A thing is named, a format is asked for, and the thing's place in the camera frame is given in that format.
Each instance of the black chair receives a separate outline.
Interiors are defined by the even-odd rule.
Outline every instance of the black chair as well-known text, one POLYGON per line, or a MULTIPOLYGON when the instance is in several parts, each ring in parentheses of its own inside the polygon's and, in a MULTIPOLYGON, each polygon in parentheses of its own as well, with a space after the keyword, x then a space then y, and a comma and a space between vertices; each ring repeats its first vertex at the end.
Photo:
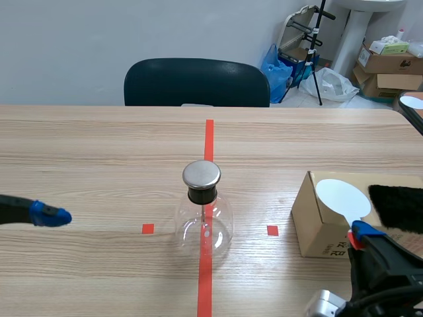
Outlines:
POLYGON ((196 58, 146 59, 126 74, 126 106, 269 107, 261 70, 241 63, 196 58))

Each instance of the red tape line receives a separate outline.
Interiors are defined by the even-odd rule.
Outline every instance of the red tape line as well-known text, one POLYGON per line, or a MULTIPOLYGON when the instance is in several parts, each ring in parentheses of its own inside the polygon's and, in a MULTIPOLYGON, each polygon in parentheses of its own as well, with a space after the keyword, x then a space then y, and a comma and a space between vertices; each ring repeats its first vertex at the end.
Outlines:
MULTIPOLYGON (((204 159, 213 162, 214 121, 206 120, 204 159)), ((212 317, 213 310, 213 208, 206 205, 206 223, 201 227, 198 270, 197 317, 212 317)))

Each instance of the metal lid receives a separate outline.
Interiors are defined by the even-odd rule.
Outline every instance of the metal lid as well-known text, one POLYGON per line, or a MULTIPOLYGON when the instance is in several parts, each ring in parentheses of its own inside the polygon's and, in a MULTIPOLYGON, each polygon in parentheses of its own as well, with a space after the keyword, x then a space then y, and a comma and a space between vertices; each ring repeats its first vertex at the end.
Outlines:
POLYGON ((220 181, 220 168, 209 160, 197 160, 187 165, 182 173, 184 183, 193 190, 207 190, 220 181))

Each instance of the white round disc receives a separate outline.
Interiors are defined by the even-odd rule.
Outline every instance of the white round disc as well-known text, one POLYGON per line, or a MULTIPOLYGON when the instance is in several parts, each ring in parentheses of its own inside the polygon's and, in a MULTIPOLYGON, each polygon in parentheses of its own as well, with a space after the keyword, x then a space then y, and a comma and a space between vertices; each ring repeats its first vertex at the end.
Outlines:
POLYGON ((350 225, 371 211, 369 199, 358 188, 342 180, 321 180, 316 185, 316 194, 328 208, 343 215, 350 225))
POLYGON ((413 109, 423 109, 423 100, 411 96, 402 96, 400 98, 402 104, 413 109))

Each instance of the black brush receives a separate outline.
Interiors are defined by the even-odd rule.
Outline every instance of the black brush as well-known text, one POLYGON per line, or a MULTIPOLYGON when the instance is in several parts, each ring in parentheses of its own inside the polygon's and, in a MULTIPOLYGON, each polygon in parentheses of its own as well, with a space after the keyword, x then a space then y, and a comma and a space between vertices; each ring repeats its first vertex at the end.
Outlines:
POLYGON ((384 227, 423 233, 422 188, 371 185, 369 195, 384 227))

